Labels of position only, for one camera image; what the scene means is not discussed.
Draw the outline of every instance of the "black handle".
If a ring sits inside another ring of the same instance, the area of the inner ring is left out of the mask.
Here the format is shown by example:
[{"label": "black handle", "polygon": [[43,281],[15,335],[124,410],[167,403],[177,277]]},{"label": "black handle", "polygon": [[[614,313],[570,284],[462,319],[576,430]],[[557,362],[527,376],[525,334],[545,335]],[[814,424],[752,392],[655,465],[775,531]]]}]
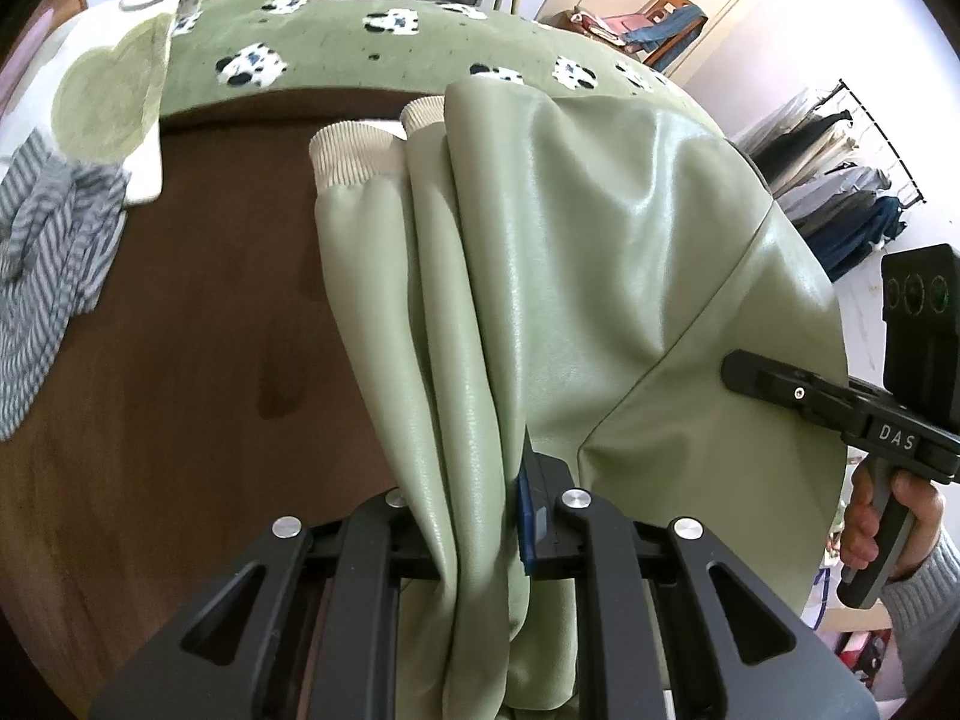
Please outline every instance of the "black handle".
[{"label": "black handle", "polygon": [[891,494],[890,483],[896,466],[876,456],[867,457],[864,463],[868,464],[867,470],[874,480],[874,509],[880,514],[876,539],[880,553],[862,571],[844,569],[837,597],[851,608],[870,608],[877,603],[914,523],[913,512]]}]

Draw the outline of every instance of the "person's hand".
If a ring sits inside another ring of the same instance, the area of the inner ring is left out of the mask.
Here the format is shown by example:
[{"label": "person's hand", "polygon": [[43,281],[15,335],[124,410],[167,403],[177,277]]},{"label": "person's hand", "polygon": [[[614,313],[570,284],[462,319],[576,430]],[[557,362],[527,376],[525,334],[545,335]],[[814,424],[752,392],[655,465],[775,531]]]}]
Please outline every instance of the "person's hand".
[{"label": "person's hand", "polygon": [[[944,496],[927,480],[908,471],[898,471],[893,478],[894,498],[913,512],[917,521],[906,539],[899,560],[890,572],[890,581],[906,579],[926,560],[940,538],[944,518]],[[871,506],[874,481],[867,469],[853,471],[853,495],[844,512],[844,529],[840,536],[840,560],[862,571],[880,555],[874,541],[880,529],[880,516]]]}]

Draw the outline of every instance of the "brown bedsheet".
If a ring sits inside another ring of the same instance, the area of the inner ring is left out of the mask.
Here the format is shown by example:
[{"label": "brown bedsheet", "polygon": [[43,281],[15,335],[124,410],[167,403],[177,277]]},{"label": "brown bedsheet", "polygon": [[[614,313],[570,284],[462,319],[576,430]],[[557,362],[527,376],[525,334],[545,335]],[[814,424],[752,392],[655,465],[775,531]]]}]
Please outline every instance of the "brown bedsheet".
[{"label": "brown bedsheet", "polygon": [[0,443],[0,607],[80,717],[272,519],[392,485],[323,291],[323,124],[165,134],[163,194]]}]

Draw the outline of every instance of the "metal screw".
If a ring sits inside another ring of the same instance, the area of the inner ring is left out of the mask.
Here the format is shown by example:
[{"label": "metal screw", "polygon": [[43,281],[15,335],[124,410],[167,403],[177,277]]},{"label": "metal screw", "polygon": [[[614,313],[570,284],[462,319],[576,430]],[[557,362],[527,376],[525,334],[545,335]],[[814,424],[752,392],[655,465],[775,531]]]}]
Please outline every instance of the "metal screw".
[{"label": "metal screw", "polygon": [[277,538],[293,538],[297,533],[301,531],[301,528],[304,526],[303,523],[296,519],[296,517],[280,517],[275,523],[274,536]]},{"label": "metal screw", "polygon": [[566,493],[560,495],[560,500],[563,501],[564,506],[570,509],[585,509],[593,499],[587,490],[573,488],[573,490],[567,490]]},{"label": "metal screw", "polygon": [[407,499],[403,497],[400,488],[393,488],[390,493],[387,493],[387,506],[392,506],[394,509],[407,508]]},{"label": "metal screw", "polygon": [[688,541],[697,541],[704,534],[704,526],[693,517],[682,517],[673,523],[674,533]]}]

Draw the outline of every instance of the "gray sleeve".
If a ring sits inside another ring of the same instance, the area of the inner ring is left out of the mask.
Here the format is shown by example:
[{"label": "gray sleeve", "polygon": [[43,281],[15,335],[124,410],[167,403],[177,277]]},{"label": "gray sleeve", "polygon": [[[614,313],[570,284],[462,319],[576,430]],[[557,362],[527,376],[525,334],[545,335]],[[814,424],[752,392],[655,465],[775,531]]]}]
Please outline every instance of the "gray sleeve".
[{"label": "gray sleeve", "polygon": [[960,623],[960,552],[946,531],[917,572],[880,594],[893,621],[907,694],[916,690]]}]

